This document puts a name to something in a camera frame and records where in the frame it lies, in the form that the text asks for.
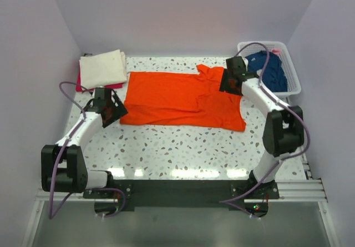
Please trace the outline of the orange t shirt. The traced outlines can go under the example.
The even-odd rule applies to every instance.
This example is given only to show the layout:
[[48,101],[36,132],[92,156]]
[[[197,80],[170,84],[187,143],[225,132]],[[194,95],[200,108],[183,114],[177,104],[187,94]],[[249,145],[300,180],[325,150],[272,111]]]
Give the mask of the orange t shirt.
[[224,69],[200,64],[196,74],[131,72],[125,125],[189,125],[244,132],[239,95],[219,90]]

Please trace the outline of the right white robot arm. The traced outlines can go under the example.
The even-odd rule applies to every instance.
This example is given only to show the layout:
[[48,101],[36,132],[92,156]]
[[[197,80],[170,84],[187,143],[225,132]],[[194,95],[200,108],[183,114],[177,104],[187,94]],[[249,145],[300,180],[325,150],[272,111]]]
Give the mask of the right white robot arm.
[[262,136],[264,153],[250,173],[249,178],[254,181],[247,185],[249,196],[258,199],[267,192],[265,183],[274,181],[281,164],[302,154],[303,111],[275,96],[262,84],[257,73],[247,70],[246,60],[240,56],[226,60],[220,91],[246,97],[266,118]]

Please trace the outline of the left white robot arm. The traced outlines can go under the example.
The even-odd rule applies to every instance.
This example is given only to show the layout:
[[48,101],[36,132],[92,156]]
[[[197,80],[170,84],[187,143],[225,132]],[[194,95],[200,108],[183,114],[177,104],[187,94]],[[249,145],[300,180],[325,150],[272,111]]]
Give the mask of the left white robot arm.
[[110,198],[115,185],[106,170],[89,172],[84,149],[92,137],[128,113],[115,90],[96,88],[86,106],[80,109],[75,125],[59,141],[41,150],[41,183],[47,192],[82,193],[95,189],[102,198]]

